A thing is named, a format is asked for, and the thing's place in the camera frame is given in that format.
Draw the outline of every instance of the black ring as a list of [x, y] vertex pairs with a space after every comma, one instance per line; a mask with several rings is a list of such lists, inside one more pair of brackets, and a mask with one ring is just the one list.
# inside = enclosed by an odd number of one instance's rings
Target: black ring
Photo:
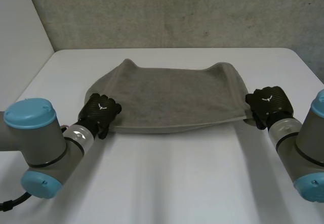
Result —
[[73, 140], [73, 139], [70, 138], [70, 137], [64, 137], [64, 139], [66, 139], [66, 140], [68, 140], [68, 141], [71, 141], [71, 142], [73, 142], [74, 144], [76, 144], [76, 146], [79, 147], [80, 151], [82, 152], [82, 156], [84, 157], [84, 155], [85, 155], [85, 151], [84, 151], [83, 147], [80, 145], [79, 142]]
[[58, 161], [61, 160], [61, 159], [65, 156], [65, 154], [67, 153], [67, 143], [65, 143], [65, 144], [66, 144], [66, 146], [65, 146], [65, 150], [64, 150], [64, 152], [63, 152], [60, 156], [58, 156], [57, 158], [55, 158], [54, 160], [49, 161], [49, 162], [46, 162], [46, 163], [42, 163], [42, 164], [30, 164], [30, 163], [27, 163], [28, 166], [29, 166], [29, 167], [40, 168], [40, 167], [47, 167], [47, 166], [49, 166], [49, 165], [52, 165], [52, 164], [58, 162]]
[[281, 139], [277, 142], [277, 145], [275, 145], [275, 150], [278, 151], [278, 147], [279, 147], [279, 145], [280, 145], [280, 144], [281, 144], [285, 139], [287, 139], [287, 138], [289, 138], [289, 137], [296, 136], [296, 135], [298, 135], [298, 133], [299, 133], [299, 132], [290, 133], [290, 134], [284, 136], [283, 138], [281, 138]]
[[296, 151], [299, 153], [299, 155], [301, 155], [303, 158], [305, 158], [307, 161], [311, 162], [311, 163], [314, 163], [318, 166], [321, 166], [321, 167], [324, 167], [324, 162], [320, 162], [320, 161], [317, 161], [309, 156], [307, 156], [305, 153], [302, 152], [302, 150], [300, 150], [297, 146], [297, 144], [295, 143], [295, 148], [296, 148]]

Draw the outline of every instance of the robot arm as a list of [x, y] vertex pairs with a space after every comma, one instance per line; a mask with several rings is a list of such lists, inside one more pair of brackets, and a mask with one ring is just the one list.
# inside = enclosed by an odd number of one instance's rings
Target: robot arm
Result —
[[[21, 151], [29, 166], [21, 179], [22, 187], [29, 194], [24, 198], [30, 195], [53, 198], [96, 135], [100, 139], [107, 136], [110, 123], [121, 110], [113, 99], [93, 94], [80, 111], [78, 121], [64, 133], [52, 104], [45, 99], [19, 101], [0, 112], [0, 151]], [[4, 205], [0, 204], [0, 210], [15, 206], [12, 201]]]
[[246, 95], [258, 129], [268, 128], [270, 139], [294, 187], [311, 202], [324, 202], [324, 90], [312, 102], [304, 124], [293, 118], [293, 108], [278, 87]]

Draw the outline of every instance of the white wall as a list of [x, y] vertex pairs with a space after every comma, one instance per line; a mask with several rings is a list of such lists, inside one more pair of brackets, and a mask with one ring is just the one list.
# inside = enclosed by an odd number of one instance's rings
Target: white wall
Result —
[[15, 102], [54, 53], [31, 0], [0, 0], [0, 110]]

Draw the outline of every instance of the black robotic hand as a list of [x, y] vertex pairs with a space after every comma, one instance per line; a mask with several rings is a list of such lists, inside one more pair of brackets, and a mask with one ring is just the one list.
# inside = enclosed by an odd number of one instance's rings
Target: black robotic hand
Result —
[[256, 89], [247, 94], [245, 101], [249, 104], [258, 129], [270, 127], [277, 121], [292, 118], [293, 107], [284, 91], [279, 86]]
[[92, 94], [81, 109], [76, 124], [86, 127], [95, 137], [105, 139], [110, 123], [122, 111], [120, 104], [106, 95]]

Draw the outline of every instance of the logo on robotic hand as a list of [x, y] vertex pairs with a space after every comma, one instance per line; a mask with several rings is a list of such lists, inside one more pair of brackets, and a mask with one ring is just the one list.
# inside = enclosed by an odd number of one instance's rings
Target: logo on robotic hand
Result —
[[106, 109], [107, 107], [101, 107], [100, 104], [98, 104], [99, 110]]

